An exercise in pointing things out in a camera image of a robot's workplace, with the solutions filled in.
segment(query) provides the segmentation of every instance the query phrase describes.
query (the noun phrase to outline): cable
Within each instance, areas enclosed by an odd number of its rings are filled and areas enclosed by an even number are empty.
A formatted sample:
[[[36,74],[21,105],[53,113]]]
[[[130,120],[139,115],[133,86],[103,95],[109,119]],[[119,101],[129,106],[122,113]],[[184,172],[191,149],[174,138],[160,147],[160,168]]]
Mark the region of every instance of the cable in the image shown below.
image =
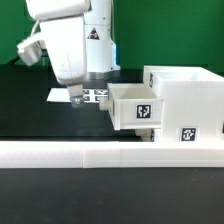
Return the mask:
[[[36,32],[37,27],[39,26],[39,24],[40,24],[40,21],[37,20],[36,23],[35,23],[34,26],[33,26],[33,29],[32,29],[32,31],[31,31],[30,36],[33,36],[33,35],[34,35],[34,33]]]

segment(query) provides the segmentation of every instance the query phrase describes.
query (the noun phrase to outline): white storage unit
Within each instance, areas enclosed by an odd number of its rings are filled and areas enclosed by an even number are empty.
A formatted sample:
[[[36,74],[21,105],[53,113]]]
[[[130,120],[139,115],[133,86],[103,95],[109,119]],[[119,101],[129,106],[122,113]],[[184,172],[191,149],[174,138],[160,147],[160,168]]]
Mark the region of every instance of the white storage unit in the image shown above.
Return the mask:
[[[224,78],[199,67],[145,66],[144,84],[109,84],[115,130],[147,141],[224,140]]]

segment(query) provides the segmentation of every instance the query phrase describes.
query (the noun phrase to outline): black tabletop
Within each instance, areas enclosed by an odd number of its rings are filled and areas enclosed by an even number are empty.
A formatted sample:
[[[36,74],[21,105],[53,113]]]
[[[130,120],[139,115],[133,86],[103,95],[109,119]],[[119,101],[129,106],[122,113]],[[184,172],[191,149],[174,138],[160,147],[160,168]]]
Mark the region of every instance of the black tabletop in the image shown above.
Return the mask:
[[[112,81],[138,77],[125,71]],[[60,86],[47,68],[0,66],[1,140],[139,140],[115,132],[96,104],[80,111],[47,103],[52,87]],[[223,224],[224,170],[1,169],[0,201],[0,224]]]
[[[120,77],[85,81],[87,89],[107,89],[108,82],[139,81],[139,71],[123,71]],[[73,109],[70,103],[49,103],[57,83],[47,67],[0,66],[0,140],[139,141],[134,130],[114,131],[107,111],[86,103]]]

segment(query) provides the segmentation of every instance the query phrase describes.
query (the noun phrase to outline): green wall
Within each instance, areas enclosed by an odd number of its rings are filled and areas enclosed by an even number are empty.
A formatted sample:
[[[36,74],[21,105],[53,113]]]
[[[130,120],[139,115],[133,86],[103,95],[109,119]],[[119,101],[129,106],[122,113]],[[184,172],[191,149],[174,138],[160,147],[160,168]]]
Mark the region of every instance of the green wall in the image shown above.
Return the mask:
[[[203,66],[224,72],[223,0],[114,0],[122,68]],[[32,21],[25,0],[1,0],[0,64],[16,54]]]

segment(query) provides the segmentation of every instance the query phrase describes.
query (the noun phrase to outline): warning label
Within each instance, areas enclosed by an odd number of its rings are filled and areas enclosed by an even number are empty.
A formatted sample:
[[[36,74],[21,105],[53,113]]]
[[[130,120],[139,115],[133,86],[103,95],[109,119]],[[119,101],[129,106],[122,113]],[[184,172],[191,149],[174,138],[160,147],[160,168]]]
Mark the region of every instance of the warning label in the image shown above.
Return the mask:
[[[93,30],[91,31],[91,33],[89,34],[87,39],[92,39],[92,40],[99,40],[100,39],[95,28],[93,28]]]

